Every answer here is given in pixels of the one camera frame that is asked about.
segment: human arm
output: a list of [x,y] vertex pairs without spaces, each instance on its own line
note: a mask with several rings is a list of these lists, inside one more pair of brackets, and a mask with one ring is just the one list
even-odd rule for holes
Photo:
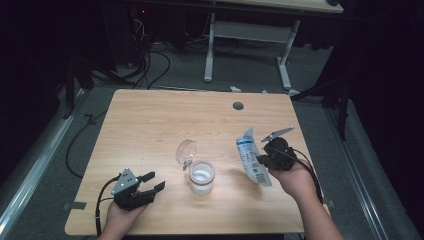
[[146,209],[147,205],[133,209],[131,211],[123,210],[113,201],[110,203],[106,224],[99,240],[120,240],[134,226],[135,221]]
[[280,182],[284,191],[296,201],[308,240],[344,239],[319,201],[312,177],[302,165],[296,162],[289,171],[268,169],[268,172]]

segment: light wood tabletop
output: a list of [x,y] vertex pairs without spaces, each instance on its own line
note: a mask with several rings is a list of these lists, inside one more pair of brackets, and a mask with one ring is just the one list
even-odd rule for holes
[[[234,102],[244,105],[233,108]],[[155,202],[140,216],[130,234],[250,234],[303,232],[294,200],[270,176],[272,186],[253,183],[244,172],[236,139],[253,128],[261,154],[270,133],[294,126],[283,137],[310,158],[290,98],[284,94],[118,90],[115,92],[76,202],[70,212],[70,235],[95,235],[94,212],[103,185],[128,167],[136,176],[156,172],[140,191],[166,181]],[[197,195],[189,187],[175,154],[181,142],[196,141],[194,161],[215,167],[210,193]],[[111,197],[111,184],[103,198]],[[101,204],[105,223],[110,201]]]
[[235,4],[257,5],[262,7],[275,7],[300,11],[313,11],[322,13],[342,13],[340,4],[331,6],[326,0],[216,0]]

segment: person's left hand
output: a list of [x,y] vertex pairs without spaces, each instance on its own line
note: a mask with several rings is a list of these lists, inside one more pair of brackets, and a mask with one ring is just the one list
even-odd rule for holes
[[125,234],[131,230],[135,221],[146,207],[147,205],[144,205],[131,211],[127,211],[119,208],[115,201],[111,202],[107,211],[105,227],[98,239],[122,239]]

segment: human hand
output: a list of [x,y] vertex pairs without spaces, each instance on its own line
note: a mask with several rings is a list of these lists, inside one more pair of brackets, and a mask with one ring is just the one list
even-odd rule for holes
[[[306,166],[309,163],[301,160]],[[316,197],[316,188],[309,172],[299,163],[295,162],[289,171],[268,169],[268,172],[281,184],[284,191],[296,201]]]
[[111,202],[107,211],[105,227],[98,239],[122,239],[125,234],[131,230],[137,218],[146,208],[147,205],[144,205],[131,211],[127,211],[119,208],[115,201]]

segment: open transparent lid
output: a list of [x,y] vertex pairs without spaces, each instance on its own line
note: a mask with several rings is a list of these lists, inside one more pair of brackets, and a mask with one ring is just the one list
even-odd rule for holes
[[196,155],[197,145],[195,141],[185,140],[177,148],[175,158],[177,162],[183,166],[183,171],[193,162],[194,155]]

